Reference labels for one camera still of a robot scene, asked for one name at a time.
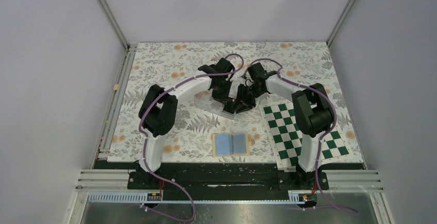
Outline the clear plastic card box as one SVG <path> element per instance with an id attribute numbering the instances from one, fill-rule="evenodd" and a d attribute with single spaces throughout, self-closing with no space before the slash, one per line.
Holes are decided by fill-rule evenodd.
<path id="1" fill-rule="evenodd" d="M 194 95 L 194 107 L 230 120 L 236 114 L 224 111 L 225 105 L 212 98 L 212 91 L 202 91 Z"/>

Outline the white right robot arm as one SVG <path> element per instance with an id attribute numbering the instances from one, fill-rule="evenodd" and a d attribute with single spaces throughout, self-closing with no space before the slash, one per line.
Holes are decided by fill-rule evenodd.
<path id="1" fill-rule="evenodd" d="M 248 111 L 256 106 L 256 99 L 263 94 L 279 95 L 293 104 L 295 119 L 302 132 L 301 155 L 296 166 L 296 184 L 310 188 L 321 178 L 319 169 L 322 142 L 334 129 L 337 122 L 335 108 L 320 83 L 311 86 L 292 82 L 280 75 L 280 71 L 268 72 L 255 60 L 245 71 L 251 85 L 238 87 L 235 100 L 236 113 Z"/>

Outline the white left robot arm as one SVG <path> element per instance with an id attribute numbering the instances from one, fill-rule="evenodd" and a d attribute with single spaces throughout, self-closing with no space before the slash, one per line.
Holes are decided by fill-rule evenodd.
<path id="1" fill-rule="evenodd" d="M 211 91 L 212 98 L 222 105 L 231 101 L 231 79 L 240 68 L 235 68 L 227 58 L 221 58 L 216 64 L 200 66 L 194 76 L 173 87 L 154 84 L 149 88 L 139 111 L 139 131 L 146 136 L 139 160 L 144 170 L 140 182 L 145 187 L 154 188 L 159 184 L 160 175 L 156 170 L 162 162 L 162 138 L 174 126 L 178 104 L 203 91 Z"/>

